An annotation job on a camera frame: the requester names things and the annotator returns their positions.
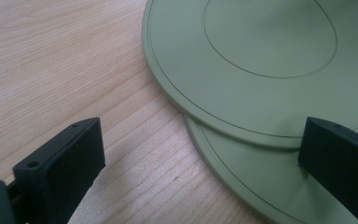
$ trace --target green disc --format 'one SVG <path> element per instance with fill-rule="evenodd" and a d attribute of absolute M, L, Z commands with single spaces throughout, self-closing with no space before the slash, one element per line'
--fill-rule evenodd
<path fill-rule="evenodd" d="M 311 175 L 298 151 L 244 144 L 186 118 L 202 158 L 240 198 L 278 223 L 354 224 L 358 220 Z"/>
<path fill-rule="evenodd" d="M 145 57 L 191 118 L 298 148 L 306 117 L 358 132 L 358 1 L 149 0 Z"/>

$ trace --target wood grain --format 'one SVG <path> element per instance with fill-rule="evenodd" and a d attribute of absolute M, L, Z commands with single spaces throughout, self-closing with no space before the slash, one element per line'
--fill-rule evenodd
<path fill-rule="evenodd" d="M 0 1 L 0 179 L 100 117 L 106 168 L 71 223 L 268 223 L 213 176 L 148 70 L 145 0 Z"/>

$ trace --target wooden table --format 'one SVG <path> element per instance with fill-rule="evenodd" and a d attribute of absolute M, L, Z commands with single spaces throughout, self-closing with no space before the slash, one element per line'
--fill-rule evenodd
<path fill-rule="evenodd" d="M 267 223 L 213 176 L 154 81 L 145 3 L 0 0 L 0 179 L 69 124 L 100 117 L 107 166 L 71 223 Z"/>

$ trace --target stacked green plate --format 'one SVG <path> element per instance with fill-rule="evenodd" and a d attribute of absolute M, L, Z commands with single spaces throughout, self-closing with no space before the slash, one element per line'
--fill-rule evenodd
<path fill-rule="evenodd" d="M 297 166 L 307 117 L 358 132 L 358 1 L 149 0 L 145 57 L 197 149 L 281 223 L 356 223 Z"/>

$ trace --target light wood surface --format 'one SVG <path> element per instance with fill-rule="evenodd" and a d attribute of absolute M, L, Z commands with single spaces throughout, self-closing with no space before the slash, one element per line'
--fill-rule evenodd
<path fill-rule="evenodd" d="M 145 3 L 0 0 L 0 179 L 69 124 L 100 117 L 107 166 L 71 223 L 267 223 L 213 176 L 154 81 Z"/>

